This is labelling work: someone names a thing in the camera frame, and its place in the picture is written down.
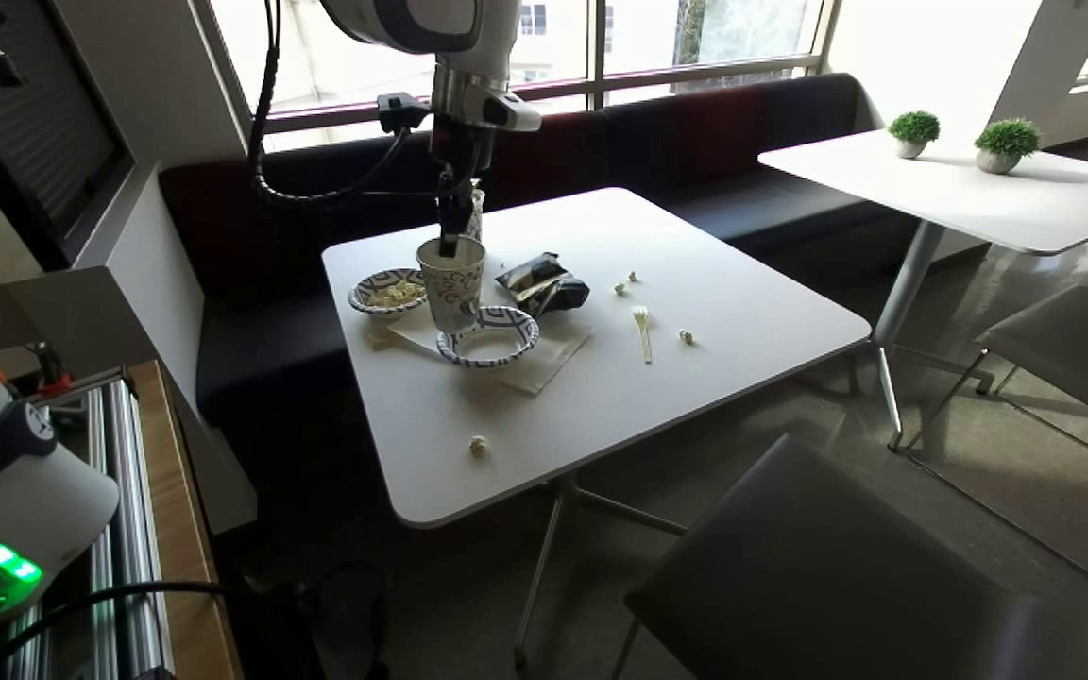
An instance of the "plate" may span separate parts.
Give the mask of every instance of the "plate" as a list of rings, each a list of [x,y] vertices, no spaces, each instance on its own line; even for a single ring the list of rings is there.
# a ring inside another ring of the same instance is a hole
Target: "plate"
[[[365,318],[392,322],[427,302],[424,271],[418,268],[375,271],[350,288],[349,302]]]
[[[461,333],[438,333],[438,354],[458,368],[504,368],[541,346],[541,325],[526,309],[489,305]]]

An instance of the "potted plant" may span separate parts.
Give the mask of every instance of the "potted plant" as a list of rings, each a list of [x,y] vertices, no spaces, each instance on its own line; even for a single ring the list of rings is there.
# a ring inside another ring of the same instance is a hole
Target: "potted plant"
[[[910,114],[900,114],[889,133],[897,138],[897,154],[900,159],[917,159],[927,153],[927,144],[938,142],[938,119],[927,114],[927,110],[910,110]]]
[[[1039,129],[1025,119],[988,120],[975,142],[975,168],[987,174],[1007,174],[1025,154],[1039,153]]]

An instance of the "chair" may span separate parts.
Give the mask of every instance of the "chair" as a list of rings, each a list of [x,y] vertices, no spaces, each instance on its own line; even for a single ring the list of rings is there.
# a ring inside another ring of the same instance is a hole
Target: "chair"
[[[1031,371],[1043,383],[1049,383],[1063,392],[1072,392],[1077,402],[1088,404],[1088,288],[1067,288],[1067,291],[988,325],[978,338],[978,346],[983,346],[983,353],[958,376],[958,383],[944,392],[944,402],[931,409],[927,426],[944,411],[944,404],[983,368],[987,354],[1000,354],[1012,364],[1012,371],[1000,378],[1000,385],[1015,371]]]
[[[1088,680],[1088,599],[988,581],[811,451],[777,439],[637,591],[704,680]]]

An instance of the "white table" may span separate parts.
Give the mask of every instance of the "white table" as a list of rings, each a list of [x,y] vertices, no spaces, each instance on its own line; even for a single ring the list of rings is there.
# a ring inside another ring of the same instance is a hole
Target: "white table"
[[[482,217],[482,246],[495,262],[489,281],[499,266],[557,251],[591,285],[582,309],[553,313],[541,325],[553,338],[582,329],[591,333],[587,348],[544,392],[529,397],[438,354],[369,346],[369,322],[349,305],[349,291],[361,276],[417,266],[417,246],[434,236],[434,227],[418,227],[325,251],[330,288],[392,511],[424,531],[569,475],[618,448],[869,338],[869,322],[857,313],[633,194],[599,191]],[[648,368],[641,364],[632,305],[648,305],[655,318]],[[467,453],[473,436],[489,439],[489,453]],[[562,499],[544,531],[520,640]],[[613,499],[597,504],[667,531]]]
[[[997,178],[975,168],[966,144],[931,144],[917,164],[908,164],[889,133],[860,133],[768,153],[759,164],[923,218],[876,322],[881,385],[897,426],[891,451],[902,443],[902,421],[889,353],[939,236],[958,232],[1020,255],[1063,255],[1088,244],[1088,164],[1079,159],[1039,153]]]

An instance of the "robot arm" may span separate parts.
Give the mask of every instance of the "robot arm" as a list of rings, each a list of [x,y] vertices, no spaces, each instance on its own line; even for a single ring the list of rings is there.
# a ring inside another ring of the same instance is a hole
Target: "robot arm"
[[[320,0],[356,43],[434,53],[429,154],[443,164],[447,251],[467,227],[473,178],[492,168],[495,133],[536,133],[541,114],[511,92],[519,0]]]

